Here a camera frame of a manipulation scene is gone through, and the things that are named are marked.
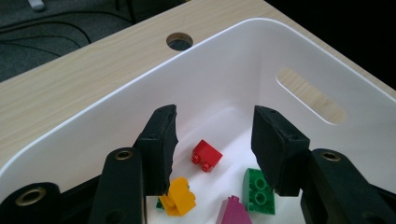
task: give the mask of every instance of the red toy block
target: red toy block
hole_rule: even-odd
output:
[[[205,140],[201,140],[192,151],[191,160],[193,163],[200,163],[204,172],[210,172],[218,164],[222,154],[210,146]]]

